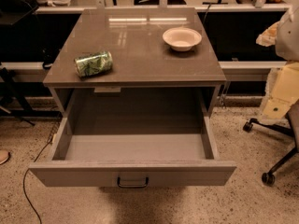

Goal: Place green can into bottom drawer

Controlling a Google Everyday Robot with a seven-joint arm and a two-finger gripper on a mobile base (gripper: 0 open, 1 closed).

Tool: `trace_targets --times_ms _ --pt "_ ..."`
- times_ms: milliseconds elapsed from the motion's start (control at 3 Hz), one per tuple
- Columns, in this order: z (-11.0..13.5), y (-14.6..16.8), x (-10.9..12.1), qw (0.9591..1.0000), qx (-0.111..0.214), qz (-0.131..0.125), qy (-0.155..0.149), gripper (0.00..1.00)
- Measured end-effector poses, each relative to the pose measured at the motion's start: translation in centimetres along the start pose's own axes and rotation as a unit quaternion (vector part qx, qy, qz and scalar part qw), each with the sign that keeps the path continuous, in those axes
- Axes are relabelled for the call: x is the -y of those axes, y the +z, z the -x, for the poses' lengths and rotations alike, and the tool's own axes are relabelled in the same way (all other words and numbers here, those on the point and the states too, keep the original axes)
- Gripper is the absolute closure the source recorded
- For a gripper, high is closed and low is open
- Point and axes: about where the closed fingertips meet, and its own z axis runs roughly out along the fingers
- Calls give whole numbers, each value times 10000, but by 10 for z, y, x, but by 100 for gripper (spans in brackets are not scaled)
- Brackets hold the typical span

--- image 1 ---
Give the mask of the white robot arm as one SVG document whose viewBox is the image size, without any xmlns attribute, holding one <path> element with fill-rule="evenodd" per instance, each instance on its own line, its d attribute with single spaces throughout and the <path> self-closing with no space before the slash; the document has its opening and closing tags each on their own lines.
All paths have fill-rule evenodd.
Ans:
<svg viewBox="0 0 299 224">
<path fill-rule="evenodd" d="M 299 61 L 299 6 L 293 5 L 281 17 L 276 37 L 277 56 Z"/>
</svg>

